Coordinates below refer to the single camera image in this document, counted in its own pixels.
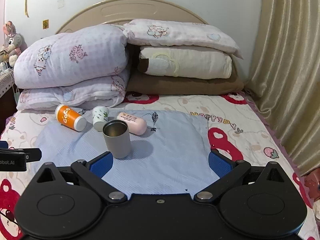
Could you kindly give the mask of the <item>taupe metal cup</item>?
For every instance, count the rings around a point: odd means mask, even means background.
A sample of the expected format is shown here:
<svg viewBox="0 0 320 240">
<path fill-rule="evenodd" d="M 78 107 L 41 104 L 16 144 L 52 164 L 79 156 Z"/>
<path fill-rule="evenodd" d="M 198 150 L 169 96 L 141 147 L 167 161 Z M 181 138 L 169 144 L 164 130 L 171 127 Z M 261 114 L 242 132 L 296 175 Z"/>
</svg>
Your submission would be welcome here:
<svg viewBox="0 0 320 240">
<path fill-rule="evenodd" d="M 114 158 L 126 158 L 131 152 L 130 133 L 127 123 L 121 120 L 111 120 L 103 127 L 103 135 L 108 151 Z"/>
</svg>

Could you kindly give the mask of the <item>white green-leaf paper cup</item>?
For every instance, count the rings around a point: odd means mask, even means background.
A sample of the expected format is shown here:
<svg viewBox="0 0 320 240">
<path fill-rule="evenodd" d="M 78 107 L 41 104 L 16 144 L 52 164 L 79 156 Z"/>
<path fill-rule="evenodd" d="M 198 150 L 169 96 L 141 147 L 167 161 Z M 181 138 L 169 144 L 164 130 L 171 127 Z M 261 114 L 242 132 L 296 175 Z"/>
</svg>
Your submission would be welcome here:
<svg viewBox="0 0 320 240">
<path fill-rule="evenodd" d="M 109 110 L 105 106 L 96 106 L 92 109 L 93 127 L 96 131 L 101 132 L 104 125 L 108 122 Z"/>
</svg>

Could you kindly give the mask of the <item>orange CoCo paper cup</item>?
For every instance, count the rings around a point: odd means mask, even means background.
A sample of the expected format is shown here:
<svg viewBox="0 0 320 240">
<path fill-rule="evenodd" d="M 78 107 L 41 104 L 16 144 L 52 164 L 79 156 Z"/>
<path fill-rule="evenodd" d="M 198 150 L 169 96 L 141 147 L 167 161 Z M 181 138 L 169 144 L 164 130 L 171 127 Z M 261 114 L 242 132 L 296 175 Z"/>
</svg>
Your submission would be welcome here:
<svg viewBox="0 0 320 240">
<path fill-rule="evenodd" d="M 83 131 L 87 125 L 87 120 L 82 115 L 65 104 L 57 106 L 55 117 L 60 124 L 77 132 Z"/>
</svg>

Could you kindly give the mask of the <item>cartoon bear bed sheet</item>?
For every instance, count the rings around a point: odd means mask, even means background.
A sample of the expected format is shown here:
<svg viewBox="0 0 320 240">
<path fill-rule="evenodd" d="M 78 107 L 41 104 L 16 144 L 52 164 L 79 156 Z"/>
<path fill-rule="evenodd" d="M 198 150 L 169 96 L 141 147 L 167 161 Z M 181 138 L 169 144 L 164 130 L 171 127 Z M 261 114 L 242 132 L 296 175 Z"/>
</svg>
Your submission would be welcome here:
<svg viewBox="0 0 320 240">
<path fill-rule="evenodd" d="M 109 114 L 110 118 L 115 118 L 120 112 L 132 114 L 135 110 L 179 111 L 203 117 L 208 123 L 210 152 L 216 149 L 227 158 L 245 160 L 253 166 L 278 162 L 307 206 L 308 215 L 299 232 L 300 238 L 319 239 L 315 215 L 302 179 L 264 120 L 259 118 L 253 105 L 242 94 L 168 96 L 131 92 L 125 96 L 123 103 L 110 109 Z M 92 124 L 92 109 L 76 107 L 76 111 L 87 119 L 87 123 Z M 18 111 L 8 121 L 1 140 L 6 141 L 10 149 L 36 147 L 37 137 L 52 120 L 56 120 L 54 111 Z M 1 173 L 2 239 L 18 239 L 21 236 L 13 208 L 36 173 L 32 170 L 34 164 L 28 164 L 25 172 Z"/>
</svg>

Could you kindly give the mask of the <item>nightstand with patterned cloth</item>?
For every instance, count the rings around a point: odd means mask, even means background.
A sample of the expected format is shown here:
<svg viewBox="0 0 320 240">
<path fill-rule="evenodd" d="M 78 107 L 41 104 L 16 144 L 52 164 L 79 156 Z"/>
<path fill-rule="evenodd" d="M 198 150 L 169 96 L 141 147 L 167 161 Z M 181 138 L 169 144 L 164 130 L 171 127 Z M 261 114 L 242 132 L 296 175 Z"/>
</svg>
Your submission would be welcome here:
<svg viewBox="0 0 320 240">
<path fill-rule="evenodd" d="M 1 132 L 3 132 L 6 127 L 7 118 L 13 116 L 17 111 L 14 88 L 16 88 L 16 86 L 13 70 L 7 69 L 1 72 Z"/>
</svg>

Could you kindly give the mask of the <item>light blue mat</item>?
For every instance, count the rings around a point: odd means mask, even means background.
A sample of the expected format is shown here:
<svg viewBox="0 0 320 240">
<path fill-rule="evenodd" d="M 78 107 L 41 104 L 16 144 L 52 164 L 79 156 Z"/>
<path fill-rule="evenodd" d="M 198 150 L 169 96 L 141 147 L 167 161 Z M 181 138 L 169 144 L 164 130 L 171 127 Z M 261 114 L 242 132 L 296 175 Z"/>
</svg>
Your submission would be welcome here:
<svg viewBox="0 0 320 240">
<path fill-rule="evenodd" d="M 103 180 L 130 196 L 136 194 L 196 194 L 219 176 L 208 164 L 210 146 L 207 120 L 179 111 L 135 110 L 132 114 L 147 123 L 146 132 L 131 135 L 131 152 L 114 159 Z M 78 159 L 89 161 L 106 152 L 101 132 L 88 123 L 82 132 L 50 121 L 36 139 L 42 163 L 68 166 Z"/>
</svg>

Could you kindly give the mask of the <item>pink capsule bottle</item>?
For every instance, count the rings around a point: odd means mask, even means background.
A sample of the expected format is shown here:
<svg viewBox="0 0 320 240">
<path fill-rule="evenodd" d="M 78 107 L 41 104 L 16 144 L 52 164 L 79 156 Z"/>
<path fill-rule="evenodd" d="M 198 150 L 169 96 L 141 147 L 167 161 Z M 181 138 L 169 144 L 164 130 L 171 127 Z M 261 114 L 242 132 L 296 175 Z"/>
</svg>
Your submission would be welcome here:
<svg viewBox="0 0 320 240">
<path fill-rule="evenodd" d="M 135 135 L 143 135 L 148 126 L 144 119 L 124 112 L 120 112 L 117 115 L 117 120 L 124 121 L 128 126 L 129 132 Z"/>
</svg>

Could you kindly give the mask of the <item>pink checked folded quilt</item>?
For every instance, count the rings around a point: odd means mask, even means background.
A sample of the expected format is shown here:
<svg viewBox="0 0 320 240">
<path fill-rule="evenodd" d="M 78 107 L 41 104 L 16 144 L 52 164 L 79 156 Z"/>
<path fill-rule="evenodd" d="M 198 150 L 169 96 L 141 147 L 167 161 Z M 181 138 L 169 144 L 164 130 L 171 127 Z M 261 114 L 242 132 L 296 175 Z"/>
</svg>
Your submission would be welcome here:
<svg viewBox="0 0 320 240">
<path fill-rule="evenodd" d="M 17 59 L 14 79 L 22 89 L 19 111 L 50 110 L 65 103 L 92 109 L 125 98 L 129 54 L 123 28 L 99 24 L 43 38 Z"/>
</svg>

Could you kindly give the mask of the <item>beige curtain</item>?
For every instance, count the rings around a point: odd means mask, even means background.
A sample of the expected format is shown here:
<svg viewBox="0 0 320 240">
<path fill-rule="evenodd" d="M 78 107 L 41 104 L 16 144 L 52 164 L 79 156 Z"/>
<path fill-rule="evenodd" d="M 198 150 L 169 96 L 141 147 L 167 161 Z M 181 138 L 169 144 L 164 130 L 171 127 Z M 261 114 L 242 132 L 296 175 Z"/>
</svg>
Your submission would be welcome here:
<svg viewBox="0 0 320 240">
<path fill-rule="evenodd" d="M 262 0 L 247 89 L 301 175 L 319 167 L 319 0 Z"/>
</svg>

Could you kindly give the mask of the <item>grey rabbit plush toy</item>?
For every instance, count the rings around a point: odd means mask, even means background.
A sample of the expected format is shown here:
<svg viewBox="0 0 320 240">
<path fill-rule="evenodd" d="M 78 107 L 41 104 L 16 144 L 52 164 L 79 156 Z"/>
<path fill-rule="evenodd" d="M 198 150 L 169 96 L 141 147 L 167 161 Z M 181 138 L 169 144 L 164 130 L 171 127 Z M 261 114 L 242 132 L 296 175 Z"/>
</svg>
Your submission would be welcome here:
<svg viewBox="0 0 320 240">
<path fill-rule="evenodd" d="M 14 34 L 7 36 L 4 51 L 4 61 L 6 61 L 11 68 L 14 67 L 15 62 L 22 53 L 21 45 L 23 43 L 23 37 L 20 34 Z"/>
</svg>

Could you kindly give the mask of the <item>cream folded blanket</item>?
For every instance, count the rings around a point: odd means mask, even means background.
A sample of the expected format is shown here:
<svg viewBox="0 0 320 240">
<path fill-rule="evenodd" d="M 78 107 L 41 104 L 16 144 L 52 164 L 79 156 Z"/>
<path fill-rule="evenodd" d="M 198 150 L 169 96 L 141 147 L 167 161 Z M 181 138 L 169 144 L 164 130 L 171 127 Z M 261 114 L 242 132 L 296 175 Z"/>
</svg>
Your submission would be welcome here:
<svg viewBox="0 0 320 240">
<path fill-rule="evenodd" d="M 211 48 L 144 46 L 140 48 L 138 70 L 153 76 L 228 79 L 232 74 L 232 59 Z"/>
</svg>

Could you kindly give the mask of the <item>pink plush toy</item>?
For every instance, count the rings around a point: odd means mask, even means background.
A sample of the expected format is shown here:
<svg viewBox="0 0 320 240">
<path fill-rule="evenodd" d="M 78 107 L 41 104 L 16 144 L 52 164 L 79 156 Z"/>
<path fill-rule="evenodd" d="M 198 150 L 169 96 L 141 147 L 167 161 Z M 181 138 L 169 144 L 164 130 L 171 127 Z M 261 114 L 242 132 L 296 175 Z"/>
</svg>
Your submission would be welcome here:
<svg viewBox="0 0 320 240">
<path fill-rule="evenodd" d="M 16 28 L 11 21 L 5 23 L 2 30 L 6 36 L 14 36 L 16 34 Z"/>
</svg>

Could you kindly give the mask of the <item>pink checked pillow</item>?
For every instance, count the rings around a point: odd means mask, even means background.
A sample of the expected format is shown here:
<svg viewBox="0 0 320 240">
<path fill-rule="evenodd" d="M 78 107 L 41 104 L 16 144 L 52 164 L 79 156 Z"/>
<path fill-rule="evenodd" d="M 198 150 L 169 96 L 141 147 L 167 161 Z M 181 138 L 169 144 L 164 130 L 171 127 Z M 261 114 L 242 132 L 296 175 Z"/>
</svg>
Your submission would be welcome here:
<svg viewBox="0 0 320 240">
<path fill-rule="evenodd" d="M 191 22 L 135 19 L 123 25 L 130 44 L 139 46 L 198 46 L 212 48 L 242 59 L 236 42 L 219 28 Z"/>
</svg>

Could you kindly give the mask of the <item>beige wooden headboard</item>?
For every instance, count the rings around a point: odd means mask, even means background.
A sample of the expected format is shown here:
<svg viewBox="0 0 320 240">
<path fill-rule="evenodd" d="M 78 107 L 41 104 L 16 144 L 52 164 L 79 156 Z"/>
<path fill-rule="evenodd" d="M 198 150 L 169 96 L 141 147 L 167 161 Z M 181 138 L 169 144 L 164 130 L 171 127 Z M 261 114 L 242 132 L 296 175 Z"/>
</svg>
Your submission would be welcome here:
<svg viewBox="0 0 320 240">
<path fill-rule="evenodd" d="M 136 18 L 207 24 L 194 12 L 165 0 L 106 0 L 80 11 L 56 33 L 71 33 L 97 24 L 122 25 Z"/>
</svg>

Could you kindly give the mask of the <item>yellow wall sticker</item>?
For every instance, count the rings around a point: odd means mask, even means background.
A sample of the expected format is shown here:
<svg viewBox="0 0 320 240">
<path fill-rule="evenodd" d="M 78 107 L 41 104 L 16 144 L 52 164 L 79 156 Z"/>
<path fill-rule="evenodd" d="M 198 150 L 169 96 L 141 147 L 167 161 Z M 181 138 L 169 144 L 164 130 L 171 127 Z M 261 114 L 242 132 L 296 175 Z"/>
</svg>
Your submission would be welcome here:
<svg viewBox="0 0 320 240">
<path fill-rule="evenodd" d="M 48 28 L 49 28 L 49 20 L 43 20 L 42 29 L 48 29 Z"/>
</svg>

